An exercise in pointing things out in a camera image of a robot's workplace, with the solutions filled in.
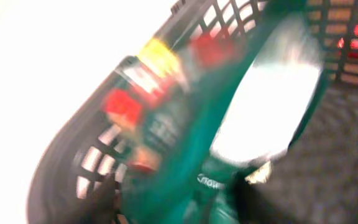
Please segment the green Nescafe coffee bag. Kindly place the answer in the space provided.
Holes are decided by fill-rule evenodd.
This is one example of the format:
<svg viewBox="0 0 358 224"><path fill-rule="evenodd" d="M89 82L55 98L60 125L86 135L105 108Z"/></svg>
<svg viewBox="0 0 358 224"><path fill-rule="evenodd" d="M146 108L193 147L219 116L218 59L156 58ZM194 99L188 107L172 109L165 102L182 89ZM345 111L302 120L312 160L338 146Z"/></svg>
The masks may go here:
<svg viewBox="0 0 358 224"><path fill-rule="evenodd" d="M284 156L325 90L306 1L269 1L243 36L151 40L104 110L126 140L129 223L240 223L238 188Z"/></svg>

